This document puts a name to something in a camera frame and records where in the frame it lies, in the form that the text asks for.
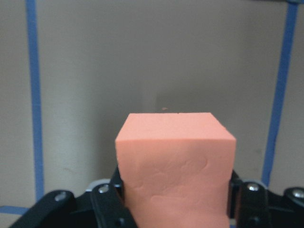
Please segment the blue painter's tape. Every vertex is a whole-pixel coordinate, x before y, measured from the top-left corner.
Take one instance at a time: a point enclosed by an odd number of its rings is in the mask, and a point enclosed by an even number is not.
[[[0,213],[23,215],[28,211],[28,208],[13,207],[13,206],[2,206],[0,207]]]
[[[267,186],[269,186],[270,174],[274,163],[276,138],[280,127],[297,12],[298,4],[289,3],[262,173],[262,182]]]
[[[35,0],[26,0],[36,200],[44,195],[38,37]]]

